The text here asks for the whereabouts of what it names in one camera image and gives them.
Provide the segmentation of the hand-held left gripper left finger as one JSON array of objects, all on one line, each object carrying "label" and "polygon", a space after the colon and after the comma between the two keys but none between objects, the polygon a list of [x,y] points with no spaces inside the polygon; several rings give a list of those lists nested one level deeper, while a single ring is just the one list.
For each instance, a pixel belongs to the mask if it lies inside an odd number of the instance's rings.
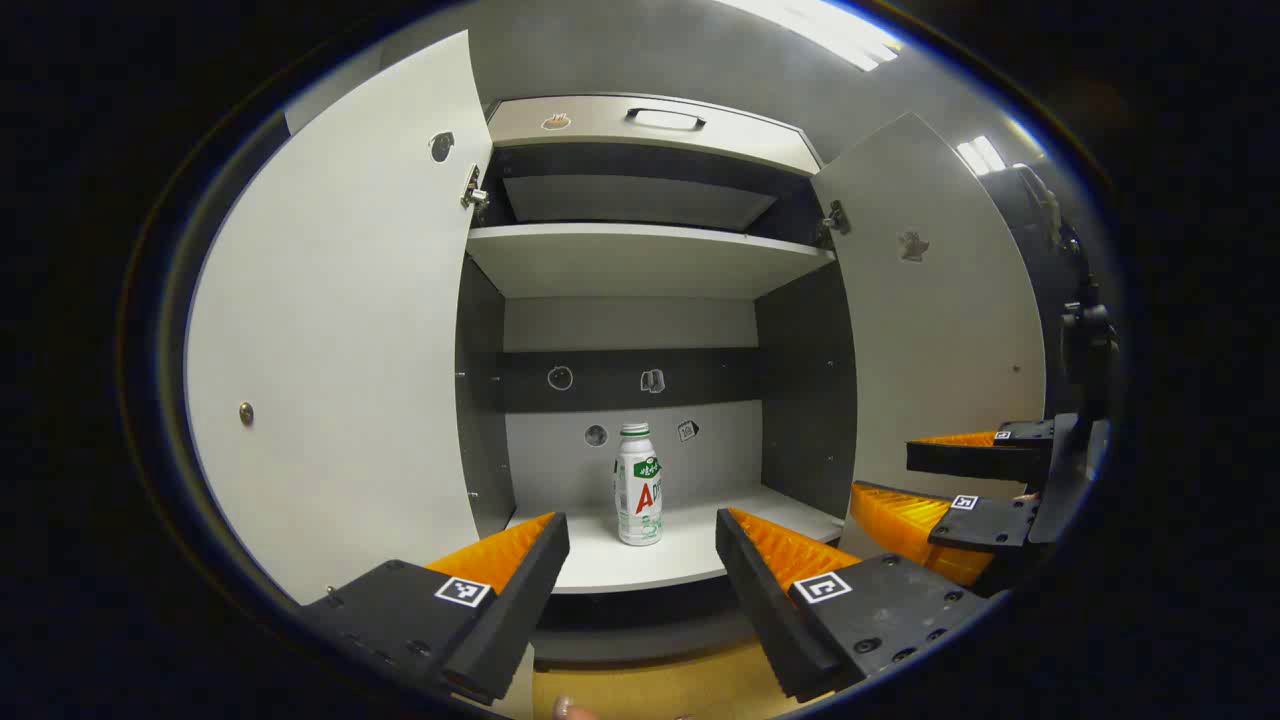
[{"label": "hand-held left gripper left finger", "polygon": [[567,516],[545,512],[428,565],[392,559],[300,620],[371,671],[426,694],[506,696],[570,553]]}]

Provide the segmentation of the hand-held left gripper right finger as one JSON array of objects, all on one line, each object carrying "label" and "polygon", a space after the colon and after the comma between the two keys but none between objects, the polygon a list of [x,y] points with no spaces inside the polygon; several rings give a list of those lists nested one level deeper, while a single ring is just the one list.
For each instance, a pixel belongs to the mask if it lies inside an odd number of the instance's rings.
[{"label": "hand-held left gripper right finger", "polygon": [[739,509],[716,551],[783,693],[808,702],[960,635],[991,601],[900,553],[856,559]]}]

